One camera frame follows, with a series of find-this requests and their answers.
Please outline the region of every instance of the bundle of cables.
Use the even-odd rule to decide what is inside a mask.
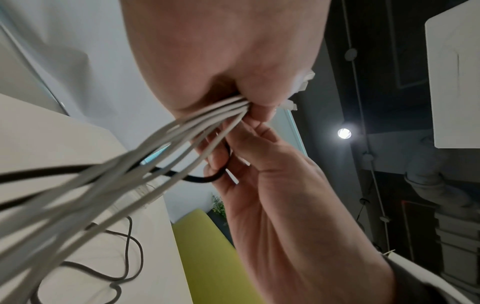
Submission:
[[[0,211],[16,208],[16,212],[0,222],[0,238],[42,223],[40,228],[0,253],[0,285],[24,274],[20,284],[1,304],[25,303],[39,282],[75,250],[115,222],[155,200],[179,180],[210,182],[221,177],[227,165],[210,178],[192,177],[188,174],[211,154],[227,133],[242,120],[248,109],[249,101],[242,96],[212,104],[167,124],[136,149],[103,164],[44,168],[0,175],[0,183],[5,183],[48,175],[79,173],[60,186],[0,203]],[[217,134],[219,126],[228,118],[232,118],[231,122]],[[180,172],[171,170],[212,133],[216,136],[213,139],[211,136],[208,138],[209,145],[199,157]],[[179,157],[164,168],[157,167],[157,164],[187,142],[191,142],[191,145]],[[141,164],[148,155],[166,145],[168,147],[158,157]],[[125,193],[161,175],[169,176],[170,179],[107,220],[84,230]],[[89,188],[79,197],[62,204],[53,204],[71,190],[85,185],[89,185]]]

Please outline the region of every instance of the hand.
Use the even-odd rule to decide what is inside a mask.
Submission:
[[[267,303],[391,303],[392,270],[320,168],[266,125],[244,120],[226,138],[238,184],[224,174],[214,186],[240,259]],[[205,175],[214,172],[207,165]]]
[[[330,0],[121,0],[150,89],[176,117],[238,94],[269,120],[312,67]]]

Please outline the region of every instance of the white desk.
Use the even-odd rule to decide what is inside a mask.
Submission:
[[[22,101],[0,95],[0,172],[48,166],[99,163],[124,153],[124,147],[107,130]],[[36,179],[0,186],[0,201],[51,187],[67,177]],[[133,200],[126,196],[123,203]],[[100,217],[107,217],[106,211]],[[132,282],[122,285],[118,303],[187,303],[191,296],[162,198],[132,215],[133,236],[144,249],[144,268]],[[111,230],[127,232],[126,220]],[[12,240],[0,241],[5,247]],[[81,262],[109,275],[124,271],[125,239],[101,234],[68,260]],[[130,273],[139,265],[139,250],[130,245]],[[0,289],[3,298],[10,286]],[[53,271],[40,289],[48,304],[104,303],[114,296],[108,283],[68,268]]]

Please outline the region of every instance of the black power cord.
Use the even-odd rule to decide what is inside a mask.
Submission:
[[[230,146],[228,146],[228,144],[225,144],[225,147],[228,151],[228,154],[230,155]],[[227,167],[229,165],[229,162],[230,162],[230,159],[228,159],[226,164],[222,168],[220,168],[220,170],[218,170],[214,175],[207,176],[207,177],[187,175],[186,177],[183,178],[183,180],[187,181],[187,182],[191,182],[191,183],[211,183],[211,182],[214,182],[217,179],[221,178],[225,174],[225,172],[227,170]],[[32,169],[32,170],[9,172],[9,173],[5,173],[5,174],[0,174],[0,184],[11,183],[11,182],[15,182],[15,181],[32,179],[32,178],[65,175],[65,174],[77,174],[77,173],[81,173],[82,171],[84,171],[84,170],[86,170],[86,169],[88,169],[92,166],[95,166],[95,165],[90,164],[90,165],[75,165],[75,166],[59,166],[59,167],[49,167],[49,168],[39,168],[39,169]],[[138,166],[142,166],[142,165],[140,163],[137,163],[136,165],[132,166],[132,168],[130,168],[130,170],[133,170],[133,169],[137,168]],[[155,173],[155,172],[157,172],[161,169],[162,168],[160,168],[160,167],[155,167],[150,171],[150,173]],[[178,172],[176,172],[176,171],[170,170],[170,171],[164,173],[163,175],[167,176],[167,177],[172,177],[177,173]],[[95,182],[97,179],[98,179],[98,177],[90,180],[85,185],[91,184],[91,183]],[[35,193],[29,194],[29,195],[21,196],[21,197],[14,198],[14,199],[8,200],[6,202],[3,202],[2,204],[0,204],[0,212],[2,212],[4,210],[7,210],[7,209],[10,209],[10,208],[13,208],[13,207],[23,205],[24,203],[26,203],[30,199],[36,197],[37,195],[42,194],[45,191],[48,191],[48,190],[49,189],[44,190],[44,191],[35,192]]]
[[[124,234],[124,233],[120,233],[120,232],[116,232],[116,231],[111,231],[111,230],[105,230],[104,233],[107,233],[107,234],[112,234],[112,235],[118,235],[118,236],[123,236],[123,237],[126,237],[126,245],[125,245],[125,273],[120,276],[120,277],[115,277],[115,276],[109,276],[109,275],[106,275],[106,274],[103,274],[103,273],[100,273],[90,267],[87,267],[85,265],[82,265],[82,264],[79,264],[79,263],[74,263],[74,262],[70,262],[70,261],[64,261],[63,263],[61,263],[59,266],[60,267],[70,267],[70,268],[74,268],[74,269],[77,269],[77,270],[80,270],[80,271],[83,271],[87,274],[90,274],[91,276],[93,277],[96,277],[96,278],[99,278],[99,279],[102,279],[102,280],[105,280],[105,281],[111,281],[110,283],[110,288],[114,289],[116,291],[116,295],[115,297],[106,302],[105,304],[114,304],[116,303],[120,296],[122,295],[122,289],[120,287],[121,284],[124,284],[124,283],[127,283],[127,282],[130,282],[131,280],[137,278],[143,267],[144,267],[144,250],[142,248],[142,245],[140,244],[140,242],[134,238],[132,236],[132,227],[133,227],[133,221],[132,221],[132,218],[131,217],[127,217],[128,221],[130,222],[130,225],[129,225],[129,228],[128,228],[128,234]],[[95,223],[91,223],[89,226],[87,226],[85,228],[85,230],[89,230],[90,228],[92,228],[93,226],[95,226],[96,224]],[[130,263],[129,263],[129,246],[130,246],[130,240],[134,241],[139,250],[140,250],[140,267],[138,269],[138,271],[136,272],[136,274],[132,277],[129,277],[127,278],[128,274],[129,274],[129,270],[130,270]],[[31,295],[30,297],[30,301],[31,301],[31,304],[43,304],[41,301],[40,301],[40,298],[39,298],[39,288],[40,288],[40,284],[35,288],[35,290],[33,291],[33,294]]]

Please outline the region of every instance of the sleeve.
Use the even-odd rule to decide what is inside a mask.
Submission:
[[[385,259],[396,279],[394,304],[457,304],[453,297],[428,283],[423,283],[390,259]]]

